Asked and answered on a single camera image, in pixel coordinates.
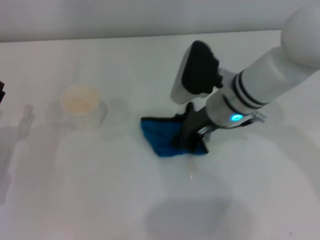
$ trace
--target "transparent plastic cup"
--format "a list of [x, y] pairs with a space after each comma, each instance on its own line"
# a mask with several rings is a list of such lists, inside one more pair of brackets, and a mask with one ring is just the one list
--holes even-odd
[[96, 89], [76, 84], [67, 87], [60, 98], [60, 105], [80, 131], [97, 130], [103, 120], [101, 100]]

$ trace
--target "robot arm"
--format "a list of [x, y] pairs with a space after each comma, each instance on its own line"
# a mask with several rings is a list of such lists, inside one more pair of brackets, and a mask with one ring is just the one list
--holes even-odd
[[[216, 70], [223, 77], [223, 87], [207, 99], [204, 108], [189, 113], [176, 145], [190, 149], [193, 147], [190, 145], [191, 137], [195, 132], [208, 127], [211, 132], [219, 128], [232, 128], [231, 125], [244, 116], [255, 115], [258, 109], [302, 83], [320, 69], [319, 42], [320, 7], [305, 7], [296, 11], [284, 24], [281, 46], [269, 50], [238, 74]], [[180, 84], [187, 69], [183, 64], [171, 93], [178, 104], [206, 96], [191, 93], [190, 89]]]

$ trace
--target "blue towel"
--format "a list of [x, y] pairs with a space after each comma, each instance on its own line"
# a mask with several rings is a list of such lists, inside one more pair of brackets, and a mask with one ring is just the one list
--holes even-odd
[[174, 137], [180, 132], [187, 117], [187, 111], [184, 114], [176, 115], [171, 118], [141, 118], [141, 129], [143, 135], [159, 157], [173, 157], [183, 154], [205, 155], [208, 153], [208, 150], [202, 140], [192, 152], [172, 146]]

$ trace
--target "black stripe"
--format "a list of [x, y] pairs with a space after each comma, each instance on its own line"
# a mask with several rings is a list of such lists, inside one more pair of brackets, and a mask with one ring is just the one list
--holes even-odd
[[232, 111], [234, 111], [235, 114], [240, 114], [240, 115], [242, 115], [242, 116], [248, 116], [248, 115], [250, 115], [250, 114], [242, 113], [242, 112], [236, 110], [236, 109], [230, 104], [229, 100], [226, 98], [225, 95], [223, 95], [223, 100], [224, 100], [225, 104], [226, 104]]
[[237, 76], [239, 76], [239, 79], [240, 79], [240, 75], [241, 75], [241, 72], [238, 74], [238, 75], [235, 75], [234, 78], [233, 78], [233, 82], [232, 82], [232, 88], [233, 88], [233, 91], [235, 93], [235, 95], [238, 97], [238, 99], [240, 100], [240, 102], [243, 103], [243, 105], [247, 106], [248, 108], [251, 108], [251, 109], [260, 109], [262, 106], [253, 106], [251, 105], [250, 103], [247, 103], [246, 100], [244, 100], [242, 98], [242, 96], [240, 95], [239, 93], [239, 90], [236, 86], [236, 80], [237, 80]]
[[268, 102], [267, 102], [267, 103], [264, 103], [264, 102], [258, 101], [258, 100], [256, 100], [256, 99], [254, 99], [254, 98], [247, 92], [247, 90], [245, 89], [244, 84], [243, 84], [243, 82], [242, 82], [242, 73], [243, 73], [243, 71], [241, 71], [241, 72], [239, 73], [239, 86], [240, 86], [243, 94], [244, 94], [248, 99], [250, 99], [250, 101], [252, 101], [252, 102], [255, 103], [255, 104], [267, 105]]

